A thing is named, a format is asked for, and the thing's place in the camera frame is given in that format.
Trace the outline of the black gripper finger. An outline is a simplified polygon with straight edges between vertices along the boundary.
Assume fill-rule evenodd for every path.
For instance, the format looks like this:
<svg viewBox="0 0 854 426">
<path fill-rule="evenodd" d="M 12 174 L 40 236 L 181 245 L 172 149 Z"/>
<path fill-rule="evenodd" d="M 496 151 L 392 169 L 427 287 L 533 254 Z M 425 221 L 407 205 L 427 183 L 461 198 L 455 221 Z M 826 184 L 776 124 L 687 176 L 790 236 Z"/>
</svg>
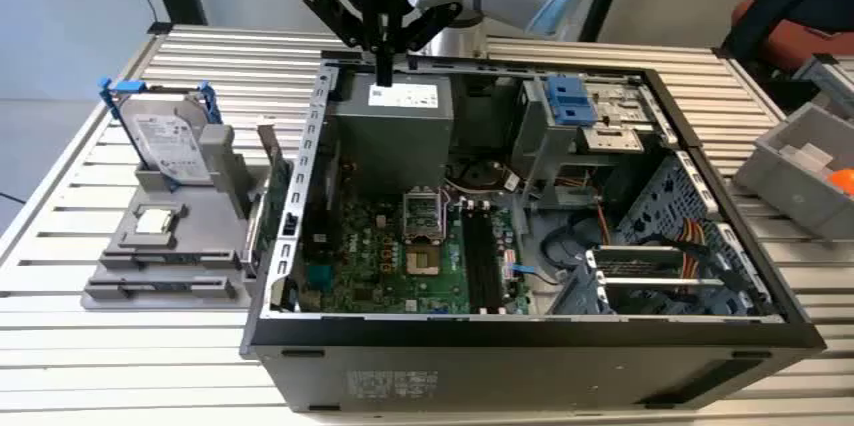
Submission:
<svg viewBox="0 0 854 426">
<path fill-rule="evenodd" d="M 407 25 L 403 15 L 395 11 L 388 15 L 384 37 L 384 85 L 392 85 L 395 56 L 417 51 L 453 22 L 461 13 L 461 4 L 452 2 L 428 8 Z"/>
<path fill-rule="evenodd" d="M 303 0 L 339 39 L 375 57 L 375 84 L 387 85 L 387 43 L 375 0 L 356 0 L 357 17 L 340 0 Z"/>
</svg>

